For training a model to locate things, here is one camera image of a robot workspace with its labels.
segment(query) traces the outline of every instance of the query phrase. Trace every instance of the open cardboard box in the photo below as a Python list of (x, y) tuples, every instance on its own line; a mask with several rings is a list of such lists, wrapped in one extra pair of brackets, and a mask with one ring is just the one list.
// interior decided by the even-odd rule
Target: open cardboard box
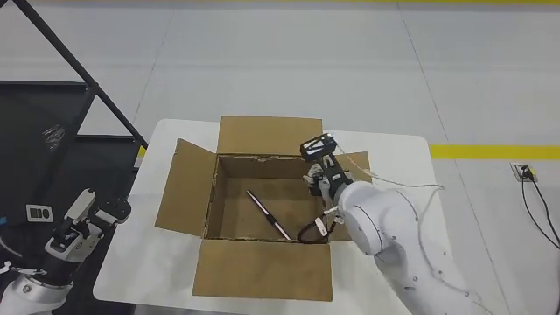
[[(301, 143), (322, 133), (318, 119), (223, 116), (217, 153), (178, 139), (156, 227), (202, 237), (194, 296), (333, 300), (329, 245), (296, 241), (324, 210), (302, 180), (312, 164), (299, 154)], [(351, 156), (369, 168), (366, 152)], [(368, 179), (346, 157), (339, 161)], [(292, 241), (267, 222), (247, 190)], [(348, 240), (343, 227), (330, 239)]]

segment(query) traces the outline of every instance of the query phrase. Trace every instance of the table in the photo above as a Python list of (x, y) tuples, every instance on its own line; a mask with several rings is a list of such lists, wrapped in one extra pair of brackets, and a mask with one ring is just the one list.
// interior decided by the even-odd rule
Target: table
[[(132, 214), (115, 233), (94, 286), (100, 300), (240, 314), (410, 314), (373, 258), (351, 241), (331, 243), (332, 302), (195, 297), (193, 280), (200, 238), (154, 227), (178, 138), (216, 151), (218, 122), (165, 119), (157, 124), (129, 202)], [(407, 184), (435, 183), (430, 151), (420, 136), (326, 130), (346, 152), (367, 151), (372, 171)], [(393, 185), (380, 182), (380, 188)], [(424, 209), (432, 188), (407, 189)], [(436, 195), (423, 224), (426, 237), (451, 247)]]

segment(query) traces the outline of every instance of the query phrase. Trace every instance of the floor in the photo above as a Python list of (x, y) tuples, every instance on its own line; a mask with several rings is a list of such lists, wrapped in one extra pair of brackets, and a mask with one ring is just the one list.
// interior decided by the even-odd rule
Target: floor
[[(560, 143), (558, 6), (31, 3), (148, 139), (162, 118), (263, 115), (432, 144)], [(79, 80), (16, 7), (0, 12), (2, 79)], [(127, 134), (100, 102), (81, 133)], [(524, 211), (509, 162), (434, 160), (453, 254), (494, 315), (553, 314), (557, 250)], [(560, 164), (528, 162), (560, 222)]]

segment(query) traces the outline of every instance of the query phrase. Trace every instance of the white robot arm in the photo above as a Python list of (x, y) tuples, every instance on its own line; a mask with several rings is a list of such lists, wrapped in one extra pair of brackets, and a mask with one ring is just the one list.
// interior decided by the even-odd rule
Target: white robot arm
[(407, 192), (382, 191), (369, 182), (354, 181), (334, 157), (336, 147), (328, 134), (303, 143), (302, 156), (316, 163), (304, 179), (311, 193), (320, 195), (326, 206), (336, 207), (330, 210), (337, 214), (336, 221), (343, 221), (358, 248), (374, 258), (409, 311), (413, 315), (484, 313), (467, 291), (451, 254), (421, 236), (423, 217)]
[(0, 315), (47, 315), (65, 303), (74, 286), (75, 271), (99, 240), (130, 215), (126, 200), (98, 200), (94, 205), (95, 202), (95, 192), (89, 189), (78, 196), (45, 245), (44, 256), (36, 269), (22, 269), (5, 262), (0, 273), (16, 271), (20, 275), (4, 291)]

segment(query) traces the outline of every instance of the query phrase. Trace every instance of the pen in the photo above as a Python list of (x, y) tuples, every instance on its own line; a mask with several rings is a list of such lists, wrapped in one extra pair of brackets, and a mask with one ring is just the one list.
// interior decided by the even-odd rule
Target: pen
[(266, 210), (266, 208), (263, 206), (263, 204), (261, 203), (261, 201), (250, 191), (247, 190), (247, 195), (256, 203), (256, 205), (261, 209), (261, 211), (264, 213), (264, 215), (266, 216), (266, 220), (270, 223), (270, 225), (274, 226), (278, 231), (280, 231), (280, 234), (282, 234), (283, 237), (286, 238), (286, 240), (291, 241), (291, 238), (288, 236), (288, 234), (286, 234), (286, 232), (284, 231), (284, 229), (280, 226), (280, 224), (278, 224), (278, 221), (274, 218), (274, 216), (272, 214), (269, 213), (269, 211)]

